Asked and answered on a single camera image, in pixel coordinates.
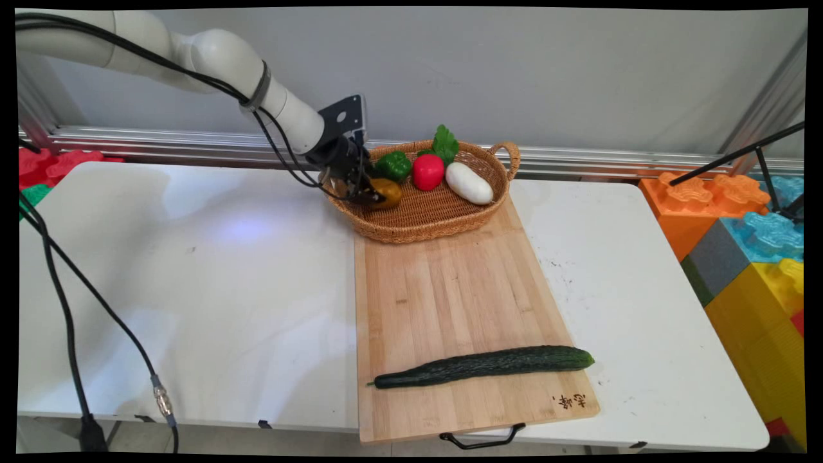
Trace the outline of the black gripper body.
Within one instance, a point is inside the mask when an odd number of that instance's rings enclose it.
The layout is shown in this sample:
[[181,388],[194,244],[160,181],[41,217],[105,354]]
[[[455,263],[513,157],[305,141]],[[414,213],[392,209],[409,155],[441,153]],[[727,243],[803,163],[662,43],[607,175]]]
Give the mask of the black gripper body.
[[361,162],[370,162],[370,153],[350,138],[337,137],[310,150],[307,160],[320,170],[318,182],[321,185],[329,179],[338,179],[347,187],[349,183],[357,183],[357,168]]

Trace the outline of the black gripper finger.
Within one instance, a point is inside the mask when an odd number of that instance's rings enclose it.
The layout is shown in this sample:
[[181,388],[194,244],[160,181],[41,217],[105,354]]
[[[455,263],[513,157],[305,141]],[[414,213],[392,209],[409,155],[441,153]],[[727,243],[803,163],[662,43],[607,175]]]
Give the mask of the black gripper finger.
[[361,162],[357,168],[357,195],[358,196],[383,196],[379,188],[374,186],[375,176],[373,164]]
[[347,187],[347,202],[365,207],[374,207],[383,202],[382,194],[373,187],[371,182],[349,183]]

